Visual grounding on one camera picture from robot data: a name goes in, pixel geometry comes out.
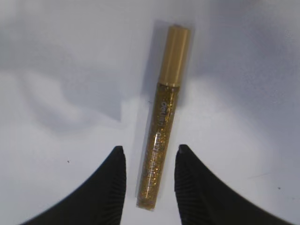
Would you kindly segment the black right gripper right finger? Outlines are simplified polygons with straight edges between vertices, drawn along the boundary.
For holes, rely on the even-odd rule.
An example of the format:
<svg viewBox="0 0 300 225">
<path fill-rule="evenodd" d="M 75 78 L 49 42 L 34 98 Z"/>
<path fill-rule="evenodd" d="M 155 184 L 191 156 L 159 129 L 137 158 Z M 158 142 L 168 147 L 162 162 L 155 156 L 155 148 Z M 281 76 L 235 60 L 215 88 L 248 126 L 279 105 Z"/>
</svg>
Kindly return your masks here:
<svg viewBox="0 0 300 225">
<path fill-rule="evenodd" d="M 183 225 L 287 225 L 233 191 L 182 144 L 175 159 L 174 191 Z"/>
</svg>

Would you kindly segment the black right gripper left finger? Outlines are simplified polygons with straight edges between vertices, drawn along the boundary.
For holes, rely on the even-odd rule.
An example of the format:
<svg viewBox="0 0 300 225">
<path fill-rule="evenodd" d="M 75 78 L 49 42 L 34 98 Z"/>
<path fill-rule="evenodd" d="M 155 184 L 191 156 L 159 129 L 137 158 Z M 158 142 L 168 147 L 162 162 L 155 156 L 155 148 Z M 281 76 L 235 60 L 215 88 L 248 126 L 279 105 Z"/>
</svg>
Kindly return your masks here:
<svg viewBox="0 0 300 225">
<path fill-rule="evenodd" d="M 116 146 L 73 193 L 27 225 L 119 225 L 126 193 L 126 158 Z"/>
</svg>

